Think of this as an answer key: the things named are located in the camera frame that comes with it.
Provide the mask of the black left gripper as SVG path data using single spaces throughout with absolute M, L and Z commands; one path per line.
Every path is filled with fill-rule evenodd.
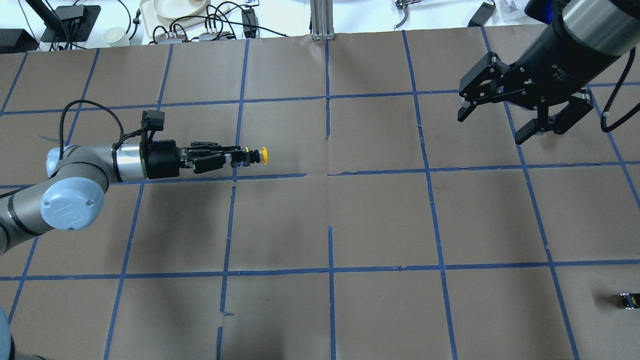
M 146 177 L 151 180 L 175 178 L 181 169 L 194 174 L 220 170 L 226 164 L 232 168 L 251 165 L 247 146 L 222 146 L 217 142 L 193 141 L 190 146 L 179 147 L 173 139 L 144 142 Z

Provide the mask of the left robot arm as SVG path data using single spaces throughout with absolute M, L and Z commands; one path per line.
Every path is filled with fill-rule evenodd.
M 10 186 L 1 195 L 1 253 L 46 233 L 80 231 L 91 226 L 105 205 L 114 183 L 178 183 L 179 170 L 197 174 L 219 170 L 239 157 L 249 162 L 249 150 L 192 142 L 174 148 L 174 142 L 155 140 L 147 153 L 142 143 L 126 145 L 69 145 L 47 155 L 48 179 L 30 186 Z

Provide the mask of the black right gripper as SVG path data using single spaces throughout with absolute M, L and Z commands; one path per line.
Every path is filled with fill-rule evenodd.
M 567 30 L 544 30 L 514 63 L 489 51 L 462 76 L 457 121 L 464 122 L 479 106 L 508 102 L 536 112 L 515 132 L 516 145 L 539 133 L 562 135 L 594 109 L 586 85 L 605 68 L 606 55 Z

